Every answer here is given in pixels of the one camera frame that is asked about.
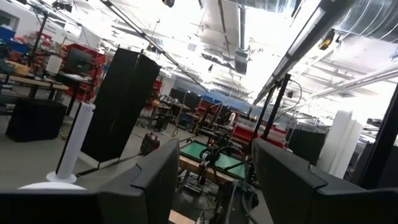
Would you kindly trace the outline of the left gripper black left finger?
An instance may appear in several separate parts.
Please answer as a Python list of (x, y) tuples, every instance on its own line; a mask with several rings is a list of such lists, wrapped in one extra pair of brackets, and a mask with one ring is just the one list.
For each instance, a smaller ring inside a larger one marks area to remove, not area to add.
[(178, 179), (172, 139), (100, 187), (101, 224), (167, 224)]

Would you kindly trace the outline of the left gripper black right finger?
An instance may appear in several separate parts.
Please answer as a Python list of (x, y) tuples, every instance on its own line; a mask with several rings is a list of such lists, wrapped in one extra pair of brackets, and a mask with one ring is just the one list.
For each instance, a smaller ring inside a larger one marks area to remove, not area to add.
[(333, 200), (358, 191), (263, 139), (252, 141), (252, 158), (274, 224), (337, 224), (343, 207)]

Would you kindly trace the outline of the red and black toolbox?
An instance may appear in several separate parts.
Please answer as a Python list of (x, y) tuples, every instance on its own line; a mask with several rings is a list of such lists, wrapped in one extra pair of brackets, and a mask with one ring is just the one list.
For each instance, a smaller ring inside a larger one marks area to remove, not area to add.
[(160, 146), (160, 141), (154, 133), (146, 133), (140, 147), (140, 155), (146, 156)]

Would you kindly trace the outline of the black cabinet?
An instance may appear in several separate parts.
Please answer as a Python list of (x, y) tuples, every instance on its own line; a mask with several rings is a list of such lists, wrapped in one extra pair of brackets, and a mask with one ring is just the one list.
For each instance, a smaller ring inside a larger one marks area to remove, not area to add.
[(326, 138), (325, 133), (289, 129), (286, 135), (287, 148), (315, 166)]

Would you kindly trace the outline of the table with green mat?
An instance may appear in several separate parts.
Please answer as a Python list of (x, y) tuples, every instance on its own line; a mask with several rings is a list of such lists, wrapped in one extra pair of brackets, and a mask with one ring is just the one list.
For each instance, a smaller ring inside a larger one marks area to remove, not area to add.
[[(180, 145), (179, 167), (183, 170), (200, 174), (200, 153), (206, 146), (198, 141), (187, 142)], [(221, 153), (220, 158), (215, 162), (216, 174), (211, 167), (204, 171), (203, 176), (213, 182), (232, 182), (244, 179), (244, 164), (241, 159)]]

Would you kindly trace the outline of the white foam boards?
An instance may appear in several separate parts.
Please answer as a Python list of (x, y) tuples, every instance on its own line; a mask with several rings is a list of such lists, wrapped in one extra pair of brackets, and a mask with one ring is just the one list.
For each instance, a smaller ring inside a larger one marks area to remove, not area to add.
[(351, 110), (339, 110), (328, 131), (316, 167), (343, 179), (363, 125)]

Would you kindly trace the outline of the black partition panel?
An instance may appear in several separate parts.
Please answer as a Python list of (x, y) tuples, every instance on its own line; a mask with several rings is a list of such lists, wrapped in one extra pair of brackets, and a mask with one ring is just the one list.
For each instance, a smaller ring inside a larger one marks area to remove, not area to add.
[(116, 51), (95, 99), (84, 154), (99, 163), (121, 157), (159, 71), (160, 65), (143, 53)]

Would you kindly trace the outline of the white tower fan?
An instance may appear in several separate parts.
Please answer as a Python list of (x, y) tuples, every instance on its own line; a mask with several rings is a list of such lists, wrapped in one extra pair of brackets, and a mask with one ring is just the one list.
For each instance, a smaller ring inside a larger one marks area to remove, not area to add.
[(92, 103), (80, 102), (70, 132), (64, 145), (62, 155), (55, 171), (48, 173), (50, 182), (73, 184), (77, 177), (73, 174), (83, 141), (90, 126), (96, 106)]

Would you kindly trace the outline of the white round disc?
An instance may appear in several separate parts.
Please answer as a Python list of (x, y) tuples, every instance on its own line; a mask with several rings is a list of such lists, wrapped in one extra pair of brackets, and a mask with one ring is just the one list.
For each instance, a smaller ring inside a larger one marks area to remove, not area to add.
[(39, 182), (19, 187), (19, 189), (84, 190), (85, 188), (64, 182)]

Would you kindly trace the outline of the black crate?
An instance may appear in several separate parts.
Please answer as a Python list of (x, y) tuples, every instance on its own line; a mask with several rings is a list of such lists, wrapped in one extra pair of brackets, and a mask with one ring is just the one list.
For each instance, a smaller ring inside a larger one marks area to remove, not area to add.
[(67, 107), (62, 103), (19, 98), (6, 129), (6, 136), (15, 142), (55, 139), (62, 127)]

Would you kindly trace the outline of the black computer monitor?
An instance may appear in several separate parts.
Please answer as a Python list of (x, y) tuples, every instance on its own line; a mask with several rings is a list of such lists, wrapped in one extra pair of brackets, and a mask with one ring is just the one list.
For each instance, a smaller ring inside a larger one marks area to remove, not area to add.
[(91, 70), (92, 61), (91, 54), (72, 48), (67, 54), (63, 69), (70, 74), (86, 76)]

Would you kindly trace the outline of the black bar with light strips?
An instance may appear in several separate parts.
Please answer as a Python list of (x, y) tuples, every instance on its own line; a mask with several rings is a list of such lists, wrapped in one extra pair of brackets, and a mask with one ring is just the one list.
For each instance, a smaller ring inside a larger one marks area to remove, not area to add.
[(273, 82), (284, 78), (294, 65), (334, 26), (336, 21), (348, 11), (354, 2), (355, 0), (319, 1), (281, 61), (271, 73), (268, 81), (254, 99), (255, 105), (267, 95)]

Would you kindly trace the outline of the wooden workbench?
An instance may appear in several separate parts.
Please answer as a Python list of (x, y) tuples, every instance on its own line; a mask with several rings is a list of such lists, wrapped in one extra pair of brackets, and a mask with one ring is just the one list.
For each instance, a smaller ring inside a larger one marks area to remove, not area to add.
[(62, 97), (63, 92), (68, 90), (68, 87), (62, 83), (56, 82), (49, 78), (38, 78), (33, 76), (21, 76), (15, 74), (0, 73), (0, 81), (7, 83), (13, 81), (30, 86), (29, 97), (35, 98), (39, 88), (46, 88), (49, 90), (48, 99), (58, 101)]

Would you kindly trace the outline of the black aluminium rig frame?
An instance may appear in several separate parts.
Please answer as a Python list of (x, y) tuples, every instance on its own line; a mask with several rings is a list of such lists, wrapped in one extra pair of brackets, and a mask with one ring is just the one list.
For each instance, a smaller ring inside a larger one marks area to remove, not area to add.
[(392, 94), (389, 106), (383, 117), (381, 127), (376, 136), (374, 146), (363, 173), (359, 186), (365, 189), (375, 189), (384, 171), (384, 167), (392, 151), (398, 135), (398, 84)]

